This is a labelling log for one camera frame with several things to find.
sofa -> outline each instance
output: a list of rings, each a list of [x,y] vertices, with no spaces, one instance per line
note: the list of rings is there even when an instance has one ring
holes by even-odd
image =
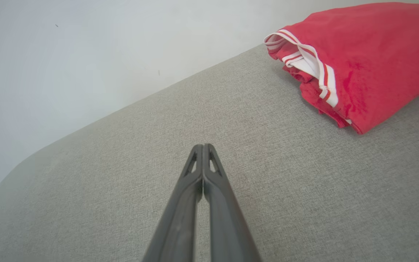
[[[202,143],[263,261],[419,261],[419,97],[358,135],[298,86],[260,45],[46,146],[0,184],[0,261],[141,261]]]

red and white striped trim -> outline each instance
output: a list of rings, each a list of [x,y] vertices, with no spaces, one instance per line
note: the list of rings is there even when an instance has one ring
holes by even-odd
[[[276,33],[268,35],[264,39],[264,43],[268,47],[269,52],[273,53],[280,50],[286,43],[286,40],[296,45],[298,52],[283,57],[282,62],[285,63],[286,66],[292,66],[291,64],[293,62],[305,59],[305,61],[311,66],[312,71],[317,73],[315,77],[318,78],[319,88],[321,89],[319,97],[326,100],[326,103],[332,107],[335,107],[339,102],[339,97],[337,96],[336,91],[336,77],[334,75],[334,69],[319,60],[318,53],[314,47],[302,44],[291,32],[285,29],[281,29]]]

fabric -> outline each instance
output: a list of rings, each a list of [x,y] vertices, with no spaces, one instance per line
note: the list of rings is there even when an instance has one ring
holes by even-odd
[[[306,101],[364,134],[419,96],[419,4],[375,3],[313,13],[265,39],[269,54],[317,81]]]
[[[419,98],[358,136],[299,96],[261,45],[41,149],[0,184],[0,261],[140,261],[199,143],[263,261],[419,261]],[[202,198],[199,262],[209,226]]]

red garment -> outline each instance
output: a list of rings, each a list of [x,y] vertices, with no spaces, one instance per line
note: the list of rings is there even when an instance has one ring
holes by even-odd
[[[313,13],[264,42],[305,100],[359,134],[419,96],[419,4]]]

white wall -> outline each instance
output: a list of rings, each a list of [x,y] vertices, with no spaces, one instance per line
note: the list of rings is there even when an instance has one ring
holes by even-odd
[[[284,25],[366,2],[0,0],[0,181],[42,147]]]

